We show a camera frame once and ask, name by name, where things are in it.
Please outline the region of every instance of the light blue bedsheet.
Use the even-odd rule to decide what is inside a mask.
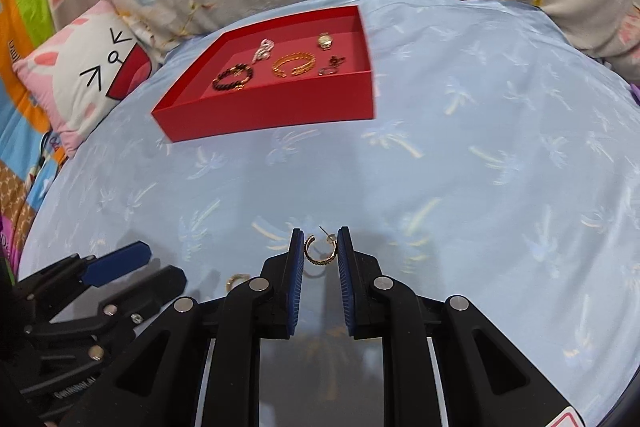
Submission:
[[[517,4],[312,0],[234,26],[354,3],[374,121],[170,144],[149,113],[218,34],[188,42],[65,165],[21,276],[141,239],[190,295],[217,298],[293,227],[348,225],[416,293],[468,296],[595,426],[640,363],[640,111],[625,83]],[[300,313],[292,341],[263,345],[262,424],[381,426],[380,345],[347,338],[335,264],[305,275]]]

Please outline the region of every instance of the watch face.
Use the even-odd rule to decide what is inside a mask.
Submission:
[[[318,37],[318,44],[321,48],[329,48],[334,40],[329,35],[320,35]]]

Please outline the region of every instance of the colorful blanket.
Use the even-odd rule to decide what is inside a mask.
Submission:
[[[0,247],[14,273],[65,153],[12,64],[53,33],[47,0],[0,0]]]

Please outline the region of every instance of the blue finger pad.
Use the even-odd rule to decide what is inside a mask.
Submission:
[[[150,259],[149,245],[136,241],[91,263],[81,280],[85,284],[100,287],[145,266]]]

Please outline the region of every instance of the pink pillow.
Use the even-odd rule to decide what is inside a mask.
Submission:
[[[154,68],[107,0],[14,64],[15,73],[60,134],[69,157]]]

